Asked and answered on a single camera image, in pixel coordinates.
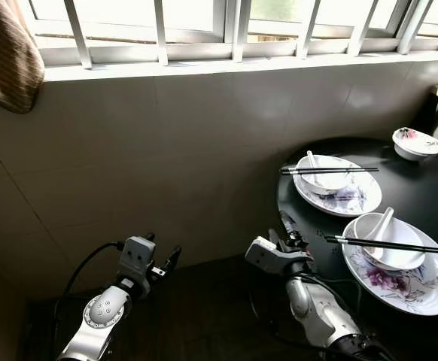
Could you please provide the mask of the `white ceramic bowl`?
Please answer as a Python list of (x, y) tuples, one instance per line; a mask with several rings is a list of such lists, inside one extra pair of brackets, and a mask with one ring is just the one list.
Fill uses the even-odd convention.
[[(363, 214), (351, 223), (351, 231), (348, 236), (373, 240), (376, 236), (371, 236), (371, 234), (374, 233), (377, 226), (380, 226), (381, 220), (383, 220), (383, 214)], [(423, 240), (419, 237), (419, 234), (408, 223), (395, 219), (395, 217), (388, 221), (379, 241), (381, 243), (401, 245), (423, 245)], [(361, 245), (360, 248), (366, 255), (367, 260), (372, 262), (373, 265), (391, 271), (415, 269), (425, 261), (425, 254), (419, 251), (391, 250), (390, 248), (367, 247), (366, 245)]]
[[(309, 156), (299, 159), (298, 168), (354, 168), (353, 162), (333, 156), (315, 155), (315, 165)], [(353, 172), (337, 173), (304, 173), (294, 175), (294, 181), (304, 190), (315, 193), (315, 195), (335, 195), (340, 190), (352, 183)]]

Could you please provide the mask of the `round black table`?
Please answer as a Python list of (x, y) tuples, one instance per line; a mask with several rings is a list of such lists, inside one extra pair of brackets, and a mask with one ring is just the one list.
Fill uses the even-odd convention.
[(349, 223), (345, 217), (322, 212), (305, 202), (294, 189), (294, 182), (280, 175), (280, 168), (294, 165), (306, 151), (350, 159), (360, 166), (374, 166), (379, 172), (383, 199), (379, 210), (395, 210), (395, 217), (411, 223), (438, 243), (438, 157), (410, 162), (398, 156), (392, 140), (370, 138), (327, 138), (309, 142), (275, 156), (261, 171), (272, 176), (277, 212), (287, 212), (306, 234), (309, 251), (323, 278), (343, 279), (336, 286), (340, 298), (354, 309), (354, 319), (392, 351), (399, 361), (438, 361), (438, 315), (412, 315), (368, 293), (342, 260), (336, 244), (326, 243), (326, 235), (339, 235)]

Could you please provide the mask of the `small white floral bowl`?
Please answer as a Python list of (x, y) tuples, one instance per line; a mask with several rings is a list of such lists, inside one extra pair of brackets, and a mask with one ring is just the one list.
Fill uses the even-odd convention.
[(419, 162), (438, 154), (438, 140), (432, 135), (402, 127), (391, 135), (394, 151), (403, 159)]

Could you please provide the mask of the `brown curtain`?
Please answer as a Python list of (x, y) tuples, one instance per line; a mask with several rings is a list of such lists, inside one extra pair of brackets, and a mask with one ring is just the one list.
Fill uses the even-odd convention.
[(0, 107), (13, 114), (32, 111), (45, 71), (17, 0), (0, 0)]

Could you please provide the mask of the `white window frame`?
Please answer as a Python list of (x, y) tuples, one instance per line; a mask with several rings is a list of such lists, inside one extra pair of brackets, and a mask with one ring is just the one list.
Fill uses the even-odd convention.
[(433, 0), (411, 52), (398, 54), (397, 30), (409, 0), (379, 0), (359, 56), (346, 54), (360, 0), (321, 0), (309, 54), (295, 57), (302, 0), (162, 0), (168, 65), (157, 61), (151, 0), (75, 0), (94, 68), (82, 68), (63, 0), (19, 0), (33, 41), (55, 72), (136, 73), (208, 68), (349, 65), (438, 59), (438, 0)]

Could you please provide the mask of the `white window bar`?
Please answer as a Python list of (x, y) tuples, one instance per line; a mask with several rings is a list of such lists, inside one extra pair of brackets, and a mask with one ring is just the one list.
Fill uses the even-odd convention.
[(94, 62), (87, 45), (84, 31), (82, 30), (81, 22), (79, 21), (75, 0), (63, 0), (63, 4), (65, 14), (67, 14), (68, 17), (68, 23), (70, 23), (72, 37), (75, 40), (75, 46), (77, 46), (79, 62), (81, 62), (82, 68), (92, 69), (94, 68)]
[(346, 49), (346, 54), (350, 57), (359, 56), (378, 2), (379, 0), (360, 0), (359, 7), (357, 7), (359, 13), (354, 18), (354, 28)]
[(156, 28), (157, 61), (165, 66), (169, 63), (166, 28), (164, 22), (164, 7), (162, 0), (151, 0), (154, 7), (154, 28)]
[(300, 28), (297, 32), (295, 57), (305, 59), (309, 54), (315, 21), (321, 0), (302, 0), (298, 10)]
[(433, 0), (409, 0), (407, 10), (403, 14), (401, 24), (397, 30), (397, 48), (401, 55), (411, 52), (412, 42), (422, 27), (426, 14), (433, 4)]

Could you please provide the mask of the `white floral plate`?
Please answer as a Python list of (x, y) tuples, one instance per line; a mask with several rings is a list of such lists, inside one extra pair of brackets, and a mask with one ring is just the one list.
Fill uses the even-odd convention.
[[(363, 168), (357, 164), (354, 164), (354, 167)], [(373, 212), (380, 206), (383, 199), (381, 187), (374, 178), (373, 172), (353, 173), (352, 183), (335, 195), (315, 195), (302, 189), (295, 181), (294, 188), (312, 207), (339, 217), (359, 217), (360, 214)]]
[(429, 253), (418, 268), (378, 268), (359, 245), (342, 245), (342, 258), (354, 279), (381, 302), (412, 315), (438, 315), (438, 253)]

